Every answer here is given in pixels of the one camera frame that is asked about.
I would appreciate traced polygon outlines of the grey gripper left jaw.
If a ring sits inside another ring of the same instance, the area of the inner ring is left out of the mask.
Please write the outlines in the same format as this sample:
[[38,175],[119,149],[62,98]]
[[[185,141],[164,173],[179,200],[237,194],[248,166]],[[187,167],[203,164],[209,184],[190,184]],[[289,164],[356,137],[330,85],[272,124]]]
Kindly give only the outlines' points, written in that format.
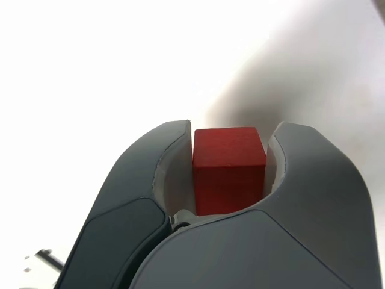
[[57,288],[128,288],[146,256],[196,211],[191,123],[167,122],[129,146],[109,172]]

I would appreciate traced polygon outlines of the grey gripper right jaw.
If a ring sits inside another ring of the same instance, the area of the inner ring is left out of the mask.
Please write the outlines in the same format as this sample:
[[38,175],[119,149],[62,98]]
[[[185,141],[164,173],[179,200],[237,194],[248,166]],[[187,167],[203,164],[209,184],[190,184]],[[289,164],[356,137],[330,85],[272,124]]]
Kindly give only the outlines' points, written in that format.
[[132,288],[377,288],[368,189],[317,130],[281,123],[255,205],[183,228],[144,260]]

